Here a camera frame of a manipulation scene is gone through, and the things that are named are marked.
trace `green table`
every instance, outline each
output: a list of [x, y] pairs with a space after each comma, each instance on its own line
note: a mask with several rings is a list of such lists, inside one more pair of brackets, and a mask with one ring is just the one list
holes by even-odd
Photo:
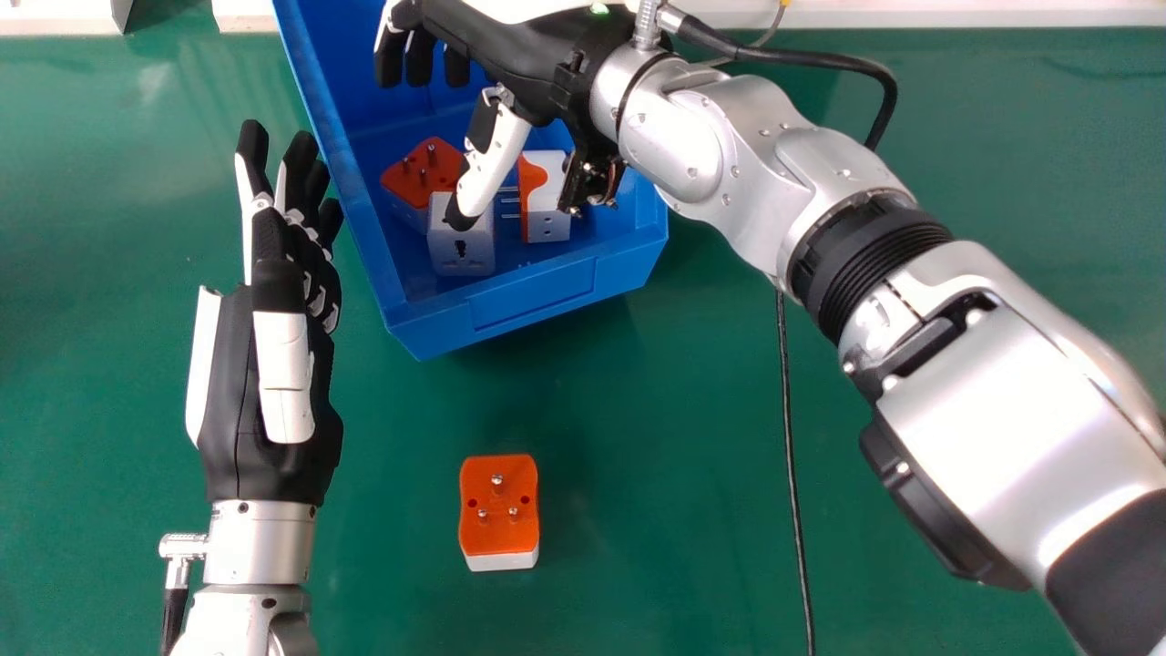
[[[239, 122], [307, 126], [274, 36], [201, 3], [125, 38], [0, 41], [0, 654], [154, 649], [157, 538], [204, 530], [182, 428], [195, 289], [239, 277]], [[789, 33], [902, 83], [883, 154], [921, 202], [1123, 352], [1166, 401], [1163, 31]], [[779, 79], [862, 134], [872, 83]], [[798, 654], [772, 289], [682, 219], [646, 288], [419, 365], [352, 242], [319, 521], [328, 654]], [[1070, 654], [1044, 602], [950, 579], [858, 454], [868, 411], [791, 325], [824, 655]], [[457, 470], [529, 452], [538, 567], [470, 574]]]

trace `robot forearm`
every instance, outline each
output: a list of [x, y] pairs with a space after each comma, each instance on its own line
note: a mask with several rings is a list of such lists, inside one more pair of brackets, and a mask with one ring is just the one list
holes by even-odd
[[766, 79], [626, 45], [590, 113], [838, 346], [863, 453], [949, 570], [1035, 587], [1090, 653], [1159, 644], [1166, 439], [1125, 362]]

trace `blue box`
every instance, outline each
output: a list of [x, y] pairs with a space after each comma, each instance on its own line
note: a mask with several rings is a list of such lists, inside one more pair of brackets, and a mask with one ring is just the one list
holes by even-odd
[[[438, 357], [644, 285], [668, 239], [668, 212], [652, 183], [631, 169], [618, 207], [586, 207], [569, 241], [524, 244], [519, 221], [499, 217], [494, 275], [435, 274], [424, 235], [392, 216], [380, 175], [429, 136], [461, 147], [473, 101], [489, 85], [485, 75], [475, 66], [469, 86], [447, 86], [438, 43], [431, 85], [381, 89], [372, 58], [381, 0], [274, 5], [385, 326], [414, 358]], [[557, 121], [532, 131], [526, 147], [573, 149]]]

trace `orange and white plug adapter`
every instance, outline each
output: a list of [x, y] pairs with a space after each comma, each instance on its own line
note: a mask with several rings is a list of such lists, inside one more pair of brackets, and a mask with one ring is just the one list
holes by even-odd
[[381, 186], [393, 195], [393, 213], [424, 234], [429, 227], [429, 196], [454, 190], [463, 161], [461, 150], [437, 136], [419, 143], [380, 176]]
[[527, 244], [571, 238], [571, 214], [559, 211], [566, 160], [562, 150], [524, 150], [518, 158], [519, 219]]
[[539, 471], [527, 454], [462, 464], [457, 542], [471, 572], [529, 570], [539, 560]]

